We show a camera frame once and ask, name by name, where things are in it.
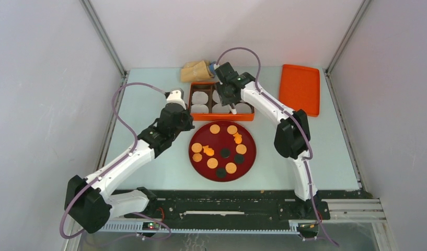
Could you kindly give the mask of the orange cookie box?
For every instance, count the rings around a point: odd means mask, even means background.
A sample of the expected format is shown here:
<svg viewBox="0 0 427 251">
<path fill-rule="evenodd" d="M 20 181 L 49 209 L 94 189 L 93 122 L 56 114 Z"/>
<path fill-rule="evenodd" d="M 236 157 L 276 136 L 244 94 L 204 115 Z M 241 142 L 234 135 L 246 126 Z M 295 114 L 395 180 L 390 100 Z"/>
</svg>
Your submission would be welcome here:
<svg viewBox="0 0 427 251">
<path fill-rule="evenodd" d="M 255 118 L 255 109 L 246 102 L 239 102 L 237 112 L 229 106 L 222 106 L 214 82 L 193 82 L 189 92 L 189 111 L 195 121 L 244 121 Z"/>
</svg>

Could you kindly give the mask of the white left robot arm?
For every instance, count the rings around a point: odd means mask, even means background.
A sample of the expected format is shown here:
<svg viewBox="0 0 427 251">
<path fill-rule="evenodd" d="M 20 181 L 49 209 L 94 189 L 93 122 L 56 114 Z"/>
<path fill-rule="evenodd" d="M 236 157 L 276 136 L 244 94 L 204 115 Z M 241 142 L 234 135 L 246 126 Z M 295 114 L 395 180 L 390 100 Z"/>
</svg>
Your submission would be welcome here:
<svg viewBox="0 0 427 251">
<path fill-rule="evenodd" d="M 67 184 L 65 218 L 70 216 L 87 233 L 100 230 L 110 219 L 129 213 L 139 213 L 150 218 L 157 211 L 157 204 L 147 196 L 146 190 L 114 195 L 113 192 L 131 174 L 156 159 L 171 147 L 183 131 L 194 128 L 193 117 L 183 101 L 169 102 L 159 118 L 144 129 L 125 152 L 102 169 L 81 178 L 72 177 Z"/>
</svg>

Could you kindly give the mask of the dark red round plate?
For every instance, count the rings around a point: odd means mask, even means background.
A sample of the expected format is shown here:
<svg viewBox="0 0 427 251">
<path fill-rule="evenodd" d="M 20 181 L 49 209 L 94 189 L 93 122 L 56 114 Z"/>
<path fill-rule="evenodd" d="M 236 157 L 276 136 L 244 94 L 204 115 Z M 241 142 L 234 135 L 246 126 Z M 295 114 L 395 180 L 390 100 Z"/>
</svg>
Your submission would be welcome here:
<svg viewBox="0 0 427 251">
<path fill-rule="evenodd" d="M 239 123 L 213 121 L 197 129 L 188 147 L 189 161 L 201 176 L 216 182 L 234 181 L 256 161 L 256 143 Z"/>
</svg>

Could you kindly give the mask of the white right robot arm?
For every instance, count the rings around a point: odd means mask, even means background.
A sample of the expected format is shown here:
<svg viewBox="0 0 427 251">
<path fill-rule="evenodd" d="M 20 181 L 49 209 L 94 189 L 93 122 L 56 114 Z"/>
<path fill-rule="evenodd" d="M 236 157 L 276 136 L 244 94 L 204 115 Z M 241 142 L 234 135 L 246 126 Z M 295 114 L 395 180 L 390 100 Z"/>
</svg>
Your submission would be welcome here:
<svg viewBox="0 0 427 251">
<path fill-rule="evenodd" d="M 253 106 L 276 127 L 274 147 L 284 158 L 290 159 L 295 167 L 294 192 L 300 199 L 296 213 L 308 219 L 317 211 L 311 200 L 317 193 L 313 183 L 309 161 L 313 157 L 310 146 L 308 116 L 303 110 L 293 110 L 268 93 L 251 74 L 239 74 L 230 63 L 214 64 L 213 70 L 218 82 L 215 84 L 222 106 L 235 109 L 243 101 Z"/>
</svg>

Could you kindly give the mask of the orange fish shaped cookie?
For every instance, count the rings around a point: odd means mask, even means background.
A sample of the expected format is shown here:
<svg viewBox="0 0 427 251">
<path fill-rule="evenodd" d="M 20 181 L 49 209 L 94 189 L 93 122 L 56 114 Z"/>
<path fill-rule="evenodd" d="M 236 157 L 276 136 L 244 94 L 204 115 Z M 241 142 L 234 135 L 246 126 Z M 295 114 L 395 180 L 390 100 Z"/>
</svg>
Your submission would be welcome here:
<svg viewBox="0 0 427 251">
<path fill-rule="evenodd" d="M 202 146 L 202 148 L 203 148 L 203 153 L 205 155 L 207 155 L 207 156 L 214 156 L 215 151 L 209 145 Z"/>
<path fill-rule="evenodd" d="M 235 142 L 237 145 L 242 144 L 243 139 L 242 139 L 242 135 L 241 135 L 241 134 L 239 134 L 239 133 L 237 132 L 237 133 L 233 134 L 233 137 L 234 137 L 234 142 Z"/>
</svg>

